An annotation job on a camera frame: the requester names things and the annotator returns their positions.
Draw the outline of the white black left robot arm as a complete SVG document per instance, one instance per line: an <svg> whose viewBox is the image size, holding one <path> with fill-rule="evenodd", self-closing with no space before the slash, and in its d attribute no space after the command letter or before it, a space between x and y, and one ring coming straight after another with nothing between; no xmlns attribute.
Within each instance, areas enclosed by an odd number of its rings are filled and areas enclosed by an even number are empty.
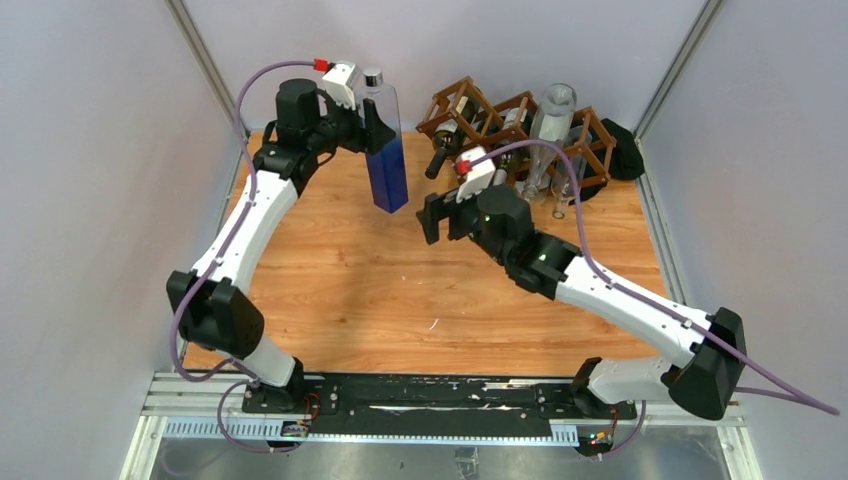
<svg viewBox="0 0 848 480"><path fill-rule="evenodd" d="M379 208L393 213L408 194L395 94L351 94L330 81L291 79L279 85L275 104L276 118L248 162L241 200L193 267L171 273L166 292L174 310L172 344L184 340L224 355L221 364L242 370L257 399L293 413L307 397L303 364L266 334L248 297L272 234L320 168L320 156L339 149L365 154Z"/></svg>

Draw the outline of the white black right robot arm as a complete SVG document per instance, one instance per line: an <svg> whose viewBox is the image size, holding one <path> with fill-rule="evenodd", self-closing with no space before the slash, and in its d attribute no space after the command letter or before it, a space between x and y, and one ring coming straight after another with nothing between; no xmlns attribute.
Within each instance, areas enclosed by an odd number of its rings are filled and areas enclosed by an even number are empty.
<svg viewBox="0 0 848 480"><path fill-rule="evenodd" d="M416 217L428 244L447 221L449 239L469 238L519 288L587 310L656 349L651 358L585 360L569 386L580 415L645 400L671 401L706 420L724 417L744 369L729 350L746 351L735 312L676 304L591 262L576 245L537 229L529 205L506 185L465 200L456 190L430 194Z"/></svg>

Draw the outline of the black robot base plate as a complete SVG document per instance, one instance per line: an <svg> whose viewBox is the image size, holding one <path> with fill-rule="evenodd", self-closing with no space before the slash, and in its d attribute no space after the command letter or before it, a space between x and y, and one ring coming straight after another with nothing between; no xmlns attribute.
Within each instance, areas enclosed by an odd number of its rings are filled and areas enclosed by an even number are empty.
<svg viewBox="0 0 848 480"><path fill-rule="evenodd" d="M578 400L569 377L308 372L301 398L250 387L245 414L309 423L308 439L457 443L589 441L637 418L629 402Z"/></svg>

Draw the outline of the blue square glass bottle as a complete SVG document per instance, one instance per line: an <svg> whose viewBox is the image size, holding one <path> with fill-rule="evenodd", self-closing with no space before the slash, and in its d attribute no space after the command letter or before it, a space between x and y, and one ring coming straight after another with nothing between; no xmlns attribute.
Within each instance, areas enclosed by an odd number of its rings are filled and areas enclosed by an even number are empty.
<svg viewBox="0 0 848 480"><path fill-rule="evenodd" d="M366 69L364 85L356 91L355 98L362 120L362 102L370 98L375 101L381 119L395 131L395 139L379 153L365 153L374 204L387 213L394 213L408 202L402 125L396 89L384 81L380 69Z"/></svg>

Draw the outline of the dark bottle white label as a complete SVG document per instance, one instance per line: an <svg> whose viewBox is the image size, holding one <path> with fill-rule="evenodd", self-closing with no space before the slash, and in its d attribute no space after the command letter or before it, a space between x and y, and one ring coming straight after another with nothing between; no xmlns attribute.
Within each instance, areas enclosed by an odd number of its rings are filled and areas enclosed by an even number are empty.
<svg viewBox="0 0 848 480"><path fill-rule="evenodd" d="M478 106L468 96L462 96L458 102L459 116L466 121L472 121L476 115ZM455 156L465 141L465 131L459 126L455 119L441 123L431 138L434 147L434 155L425 169L425 177L435 179L445 160Z"/></svg>

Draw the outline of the clear round glass bottle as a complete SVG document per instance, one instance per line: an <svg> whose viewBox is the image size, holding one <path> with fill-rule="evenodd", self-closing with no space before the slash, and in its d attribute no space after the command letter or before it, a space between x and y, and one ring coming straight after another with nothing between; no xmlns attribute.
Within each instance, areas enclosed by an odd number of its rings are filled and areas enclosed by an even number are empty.
<svg viewBox="0 0 848 480"><path fill-rule="evenodd" d="M571 129L576 110L577 95L566 83L549 85L538 101L538 109L531 125L530 138L562 147ZM530 168L524 181L522 197L528 202L543 199L543 177L551 162L557 157L548 147L529 147Z"/></svg>

